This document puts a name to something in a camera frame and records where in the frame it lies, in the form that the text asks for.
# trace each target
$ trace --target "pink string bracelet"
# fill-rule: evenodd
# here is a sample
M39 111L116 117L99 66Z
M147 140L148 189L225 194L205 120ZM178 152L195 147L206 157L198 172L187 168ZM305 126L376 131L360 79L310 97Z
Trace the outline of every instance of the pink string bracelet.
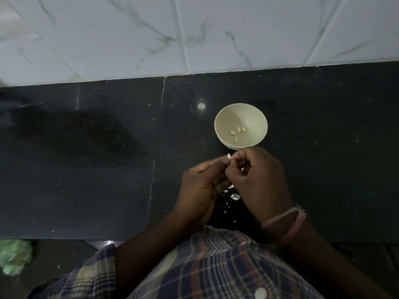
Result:
M276 246L283 248L284 246L287 245L287 243L289 243L291 241L291 239L294 237L294 235L299 230L302 222L306 218L305 210L302 209L300 206L295 206L295 207L292 207L291 209L289 209L288 211L285 211L284 213L277 215L276 217L273 217L271 219L268 219L267 221L262 223L262 229L265 229L268 226L270 226L273 222L283 218L284 216L287 216L288 214L290 214L292 212L296 212L296 211L298 212L298 215L297 215L295 222L292 224L292 226L291 226L290 230L287 232L287 234L285 234L284 236L282 236L280 239L278 239L275 242Z

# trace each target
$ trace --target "white button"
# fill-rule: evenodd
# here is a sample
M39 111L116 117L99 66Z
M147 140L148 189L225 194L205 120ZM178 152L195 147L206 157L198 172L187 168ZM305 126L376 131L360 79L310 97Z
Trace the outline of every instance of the white button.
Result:
M255 292L255 299L266 299L267 298L267 290L263 287L260 287Z

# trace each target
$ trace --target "green plastic bag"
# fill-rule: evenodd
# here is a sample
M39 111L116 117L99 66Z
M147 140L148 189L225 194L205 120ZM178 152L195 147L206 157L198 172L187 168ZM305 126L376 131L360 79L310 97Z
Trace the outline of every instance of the green plastic bag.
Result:
M30 241L20 239L0 240L0 267L6 275L21 273L32 260L33 247Z

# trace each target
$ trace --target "white bowl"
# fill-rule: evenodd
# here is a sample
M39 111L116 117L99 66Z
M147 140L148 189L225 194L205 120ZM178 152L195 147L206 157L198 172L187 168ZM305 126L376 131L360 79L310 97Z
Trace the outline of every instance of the white bowl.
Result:
M246 132L237 133L238 127ZM219 111L215 118L215 132L226 147L238 150L257 145L267 133L267 120L258 108L248 104L231 104Z

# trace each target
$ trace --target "tiled wall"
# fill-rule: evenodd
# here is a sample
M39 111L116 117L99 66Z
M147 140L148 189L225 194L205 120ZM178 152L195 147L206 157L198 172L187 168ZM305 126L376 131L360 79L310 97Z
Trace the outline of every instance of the tiled wall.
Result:
M398 8L399 0L0 0L0 81L395 60Z

